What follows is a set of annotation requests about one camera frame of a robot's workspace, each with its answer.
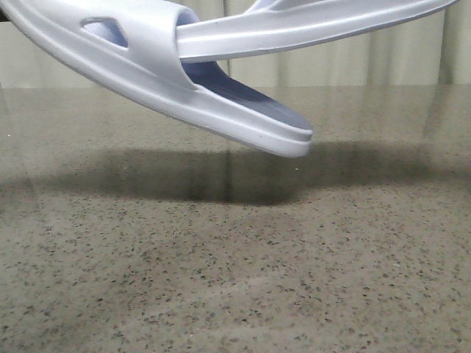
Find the light blue slipper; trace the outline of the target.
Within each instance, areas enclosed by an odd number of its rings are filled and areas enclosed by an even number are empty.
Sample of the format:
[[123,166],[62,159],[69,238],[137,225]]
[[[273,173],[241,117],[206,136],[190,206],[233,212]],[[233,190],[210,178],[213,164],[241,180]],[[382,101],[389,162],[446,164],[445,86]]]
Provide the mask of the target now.
[[182,63],[177,27],[197,20],[170,1],[3,1],[32,42],[79,74],[145,107],[284,157],[308,153],[299,114],[230,78]]
[[256,1],[246,12],[177,27],[187,63],[313,46],[431,15],[451,1]]

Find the pale green pleated curtain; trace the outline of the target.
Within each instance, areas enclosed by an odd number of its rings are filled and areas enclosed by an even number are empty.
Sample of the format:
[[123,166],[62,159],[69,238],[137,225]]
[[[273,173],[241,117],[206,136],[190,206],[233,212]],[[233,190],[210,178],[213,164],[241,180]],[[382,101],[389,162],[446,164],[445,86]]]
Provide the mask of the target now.
[[[470,83],[470,2],[405,24],[318,46],[221,61],[251,87]],[[1,23],[3,88],[89,88],[94,82]]]

